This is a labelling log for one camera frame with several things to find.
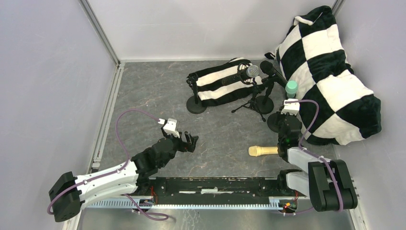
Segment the round base mic stand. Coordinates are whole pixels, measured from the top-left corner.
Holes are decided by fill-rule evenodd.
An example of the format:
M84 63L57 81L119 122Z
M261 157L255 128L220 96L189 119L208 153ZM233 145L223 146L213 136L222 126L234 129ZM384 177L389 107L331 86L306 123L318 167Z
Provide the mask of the round base mic stand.
M187 77L187 84L193 91L193 96L190 97L186 102L187 110L192 114L201 114L206 110L206 106L202 104L202 101L198 97L197 80L198 75L196 73L191 73Z
M274 81L268 79L263 81L263 86L266 88L265 95L258 96L256 98L259 113L262 115L269 114L274 109L273 100L270 98L270 94L274 87Z
M280 122L282 120L282 114L280 112L275 112L268 117L267 125L269 129L273 132L278 133L280 128Z

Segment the teal green microphone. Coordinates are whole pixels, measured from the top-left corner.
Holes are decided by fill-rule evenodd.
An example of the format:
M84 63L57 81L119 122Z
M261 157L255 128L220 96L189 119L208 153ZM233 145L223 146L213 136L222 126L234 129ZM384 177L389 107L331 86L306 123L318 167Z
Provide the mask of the teal green microphone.
M285 92L287 98L295 98L298 91L298 83L294 80L290 80L285 85Z

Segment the cream beige microphone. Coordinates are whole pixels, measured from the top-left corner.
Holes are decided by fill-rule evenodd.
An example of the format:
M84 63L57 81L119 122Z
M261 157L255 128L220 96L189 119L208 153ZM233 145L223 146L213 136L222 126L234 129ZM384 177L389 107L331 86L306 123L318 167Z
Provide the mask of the cream beige microphone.
M248 149L249 156L278 155L278 147L251 146Z

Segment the black microphone orange end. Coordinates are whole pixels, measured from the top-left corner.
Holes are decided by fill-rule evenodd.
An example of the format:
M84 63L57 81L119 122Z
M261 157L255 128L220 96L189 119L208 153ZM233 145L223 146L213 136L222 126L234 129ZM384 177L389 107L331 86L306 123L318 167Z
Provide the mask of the black microphone orange end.
M260 63L259 67L264 74L267 74L271 79L274 79L274 81L282 87L286 87L288 81L279 71L277 71L271 62L264 60Z

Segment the black glitter microphone silver head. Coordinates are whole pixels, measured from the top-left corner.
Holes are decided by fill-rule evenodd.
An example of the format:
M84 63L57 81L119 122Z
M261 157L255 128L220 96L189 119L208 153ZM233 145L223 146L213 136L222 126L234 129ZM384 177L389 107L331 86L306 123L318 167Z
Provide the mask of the black glitter microphone silver head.
M246 63L240 63L237 67L237 73L222 79L223 86L227 86L236 82L242 82L249 85L249 80L254 80L259 76L259 67L256 65L250 65Z

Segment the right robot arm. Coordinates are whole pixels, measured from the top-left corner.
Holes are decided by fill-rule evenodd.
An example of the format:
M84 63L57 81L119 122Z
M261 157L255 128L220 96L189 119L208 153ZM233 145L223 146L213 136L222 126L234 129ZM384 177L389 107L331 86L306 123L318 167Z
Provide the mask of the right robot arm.
M299 144L302 123L294 111L281 107L277 113L278 155L298 170L282 173L282 184L310 198L314 210L355 209L358 197L343 160L330 160Z

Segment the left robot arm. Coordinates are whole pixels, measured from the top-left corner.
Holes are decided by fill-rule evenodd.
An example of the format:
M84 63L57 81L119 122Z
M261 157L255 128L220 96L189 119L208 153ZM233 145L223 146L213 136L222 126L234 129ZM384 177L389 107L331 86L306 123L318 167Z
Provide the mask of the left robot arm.
M66 172L48 192L47 213L54 216L55 222L63 222L101 200L144 193L150 188L150 176L165 167L177 152L194 152L198 139L189 132L179 137L165 134L154 145L117 166L77 176Z

